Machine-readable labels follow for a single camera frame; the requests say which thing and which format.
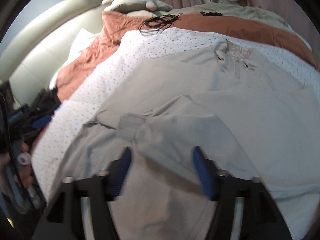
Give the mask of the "rust orange quilt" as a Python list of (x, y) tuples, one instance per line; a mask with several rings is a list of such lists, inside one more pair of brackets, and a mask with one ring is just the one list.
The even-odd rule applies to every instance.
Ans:
[(118, 49), (134, 58), (160, 57), (212, 44), (215, 38), (235, 38), (249, 46), (281, 50), (295, 55), (319, 69), (311, 52), (295, 34), (259, 21), (233, 16), (208, 17), (199, 12), (166, 17), (164, 31), (152, 34), (157, 19), (131, 17), (118, 12), (102, 14), (103, 28), (89, 47), (57, 74), (55, 87), (60, 101), (69, 99), (90, 76), (97, 65), (111, 57)]

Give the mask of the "beige crumpled blanket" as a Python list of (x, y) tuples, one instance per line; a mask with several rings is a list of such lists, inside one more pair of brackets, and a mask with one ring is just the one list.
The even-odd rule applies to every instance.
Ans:
[(222, 3), (207, 3), (202, 5), (196, 5), (193, 7), (172, 9), (170, 11), (155, 11), (154, 14), (157, 16), (161, 15), (178, 15), (178, 14), (191, 14), (194, 12), (218, 12), (223, 16), (234, 16), (239, 18), (244, 18), (247, 20), (255, 20), (268, 24), (272, 27), (287, 30), (295, 35), (297, 35), (307, 46), (307, 48), (312, 51), (310, 44), (297, 32), (295, 32), (292, 27), (279, 15), (274, 12), (264, 10), (257, 7), (242, 7), (233, 4), (222, 4)]

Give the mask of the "cream padded headboard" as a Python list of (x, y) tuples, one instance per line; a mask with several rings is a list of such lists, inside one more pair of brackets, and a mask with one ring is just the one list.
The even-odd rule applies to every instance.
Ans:
[(67, 61), (81, 29), (102, 29), (102, 0), (64, 0), (28, 23), (1, 53), (1, 81), (9, 81), (15, 102), (30, 104), (47, 89)]

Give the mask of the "black clutter beside bed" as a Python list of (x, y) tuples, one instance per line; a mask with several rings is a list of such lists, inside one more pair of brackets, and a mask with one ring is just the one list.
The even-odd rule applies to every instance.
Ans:
[(43, 200), (33, 186), (24, 187), (17, 181), (21, 178), (19, 170), (31, 163), (30, 154), (24, 153), (21, 146), (23, 143), (32, 146), (61, 101), (54, 88), (42, 89), (31, 105), (15, 107), (14, 104), (10, 81), (5, 81), (1, 84), (1, 154), (8, 153), (10, 161), (4, 166), (2, 185), (16, 211), (26, 214), (40, 209)]

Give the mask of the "white dotted bed sheet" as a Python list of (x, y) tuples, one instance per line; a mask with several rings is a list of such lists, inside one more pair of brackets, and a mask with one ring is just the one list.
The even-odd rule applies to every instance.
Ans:
[(60, 105), (40, 135), (33, 151), (32, 165), (44, 197), (49, 198), (57, 169), (81, 126), (96, 113), (142, 59), (207, 48), (221, 41), (231, 41), (244, 48), (256, 48), (269, 61), (302, 84), (311, 86), (315, 94), (319, 95), (319, 72), (286, 49), (215, 32), (175, 27), (161, 34), (142, 35), (137, 30), (128, 31), (121, 39), (117, 51), (99, 64), (72, 96)]

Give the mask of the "beige zip-neck sweatshirt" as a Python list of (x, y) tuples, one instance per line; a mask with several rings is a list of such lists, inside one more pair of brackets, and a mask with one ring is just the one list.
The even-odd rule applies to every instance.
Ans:
[(203, 239), (214, 204), (200, 190), (195, 146), (235, 177), (260, 177), (292, 237), (306, 234), (319, 204), (319, 94), (256, 49), (235, 62), (224, 42), (137, 64), (80, 129), (52, 188), (130, 147), (111, 205), (121, 239)]

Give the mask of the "white pillow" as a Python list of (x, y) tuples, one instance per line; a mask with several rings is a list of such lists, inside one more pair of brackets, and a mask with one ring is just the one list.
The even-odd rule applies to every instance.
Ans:
[(68, 59), (66, 60), (65, 64), (71, 63), (76, 58), (78, 58), (81, 55), (82, 51), (89, 47), (98, 35), (99, 33), (90, 33), (88, 30), (82, 28), (76, 35), (71, 45)]

